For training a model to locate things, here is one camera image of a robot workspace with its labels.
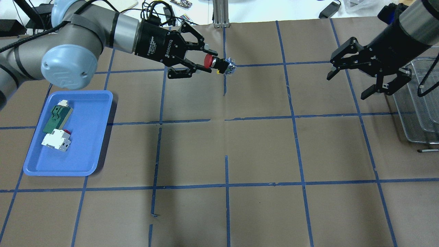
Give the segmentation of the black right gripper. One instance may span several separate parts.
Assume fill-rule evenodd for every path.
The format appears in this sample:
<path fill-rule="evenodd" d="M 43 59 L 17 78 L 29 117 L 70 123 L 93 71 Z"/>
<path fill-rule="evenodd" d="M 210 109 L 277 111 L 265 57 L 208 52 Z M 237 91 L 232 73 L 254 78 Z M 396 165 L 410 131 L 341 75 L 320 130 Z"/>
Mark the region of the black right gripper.
<path fill-rule="evenodd" d="M 331 70 L 327 80 L 344 69 L 359 69 L 371 77 L 377 76 L 376 83 L 361 93 L 365 100 L 375 93 L 393 95 L 412 80 L 412 71 L 400 68 L 412 59 L 412 38 L 401 24 L 390 24 L 369 44 L 362 46 L 357 38 L 350 37 L 331 54 Z M 385 75 L 396 77 L 384 83 Z"/>

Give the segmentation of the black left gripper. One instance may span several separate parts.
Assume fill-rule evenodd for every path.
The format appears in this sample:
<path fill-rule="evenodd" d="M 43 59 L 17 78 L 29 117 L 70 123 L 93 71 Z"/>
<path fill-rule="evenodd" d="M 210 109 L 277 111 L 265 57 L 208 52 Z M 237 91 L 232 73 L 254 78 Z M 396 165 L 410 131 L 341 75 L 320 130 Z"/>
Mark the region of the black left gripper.
<path fill-rule="evenodd" d="M 145 20 L 141 21 L 134 54 L 169 66 L 168 79 L 191 78 L 197 71 L 212 72 L 209 67 L 205 68 L 186 59 L 189 51 L 218 56 L 218 52 L 207 45 L 204 36 L 188 22 L 182 22 L 171 31 Z M 185 69 L 172 67 L 177 64 L 185 66 Z"/>

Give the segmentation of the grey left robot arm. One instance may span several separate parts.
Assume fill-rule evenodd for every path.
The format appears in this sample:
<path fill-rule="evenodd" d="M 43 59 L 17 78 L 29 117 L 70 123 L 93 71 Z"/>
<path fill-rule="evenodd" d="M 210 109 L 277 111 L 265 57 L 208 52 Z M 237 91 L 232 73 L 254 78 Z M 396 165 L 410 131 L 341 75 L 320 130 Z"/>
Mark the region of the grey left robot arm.
<path fill-rule="evenodd" d="M 167 30 L 154 17 L 139 21 L 92 1 L 56 0 L 51 23 L 53 28 L 42 33 L 1 40 L 1 108 L 25 81 L 85 88 L 106 47 L 160 62 L 171 79 L 226 70 L 225 60 L 186 22 L 179 30 Z"/>

